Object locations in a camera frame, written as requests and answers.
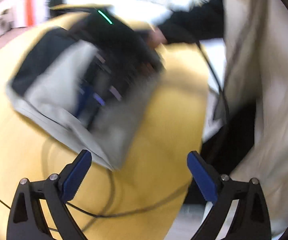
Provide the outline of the person's right hand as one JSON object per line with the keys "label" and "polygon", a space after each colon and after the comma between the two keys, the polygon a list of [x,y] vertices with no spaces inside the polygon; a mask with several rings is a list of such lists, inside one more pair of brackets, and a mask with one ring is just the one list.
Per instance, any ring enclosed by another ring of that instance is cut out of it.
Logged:
{"label": "person's right hand", "polygon": [[167,39],[159,28],[148,30],[145,41],[152,49],[157,48],[161,44],[167,44]]}

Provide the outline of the person's black sleeve forearm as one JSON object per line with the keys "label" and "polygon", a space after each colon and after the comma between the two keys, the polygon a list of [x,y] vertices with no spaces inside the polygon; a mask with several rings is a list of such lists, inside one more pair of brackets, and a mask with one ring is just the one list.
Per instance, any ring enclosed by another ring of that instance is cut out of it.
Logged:
{"label": "person's black sleeve forearm", "polygon": [[168,44],[224,37],[223,0],[208,0],[189,11],[175,11],[158,25]]}

